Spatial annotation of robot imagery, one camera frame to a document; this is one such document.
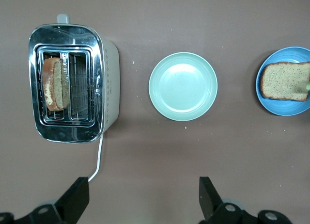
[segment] toaster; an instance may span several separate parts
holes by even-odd
[[[70,104],[62,111],[47,108],[42,69],[44,60],[61,59],[69,85]],[[45,139],[60,143],[97,140],[117,119],[120,102],[120,65],[116,46],[92,28],[70,24],[37,27],[29,39],[29,70],[35,126]]]

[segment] blue plate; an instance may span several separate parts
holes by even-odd
[[[206,113],[217,96],[217,77],[202,57],[188,52],[167,56],[154,68],[149,94],[155,108],[175,121]]]
[[[260,76],[268,64],[278,62],[302,63],[308,61],[310,61],[310,50],[303,47],[283,48],[266,59],[256,77],[256,93],[261,104],[268,111],[280,116],[293,116],[310,108],[310,99],[308,101],[275,100],[264,98],[260,91]]]

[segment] white cord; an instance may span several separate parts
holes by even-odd
[[[99,172],[102,143],[103,143],[103,134],[100,137],[100,143],[99,143],[99,147],[98,147],[97,168],[96,168],[96,171],[93,173],[93,175],[88,179],[88,182],[90,182],[97,175],[97,173]]]

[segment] toaster wire rack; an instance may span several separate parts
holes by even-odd
[[[38,66],[38,91],[40,96],[41,118],[48,124],[72,125],[78,122],[79,125],[89,126],[93,122],[93,78],[90,62],[90,53],[85,48],[74,50],[51,47],[39,49]],[[44,60],[58,57],[62,61],[63,70],[66,72],[66,80],[69,84],[70,105],[63,111],[48,110],[42,85],[42,68]]]

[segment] bread slice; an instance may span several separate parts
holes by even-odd
[[[61,111],[69,106],[69,85],[60,58],[44,60],[42,83],[46,106],[50,111]]]
[[[310,81],[310,62],[272,63],[265,67],[260,89],[265,98],[307,101],[307,83]]]

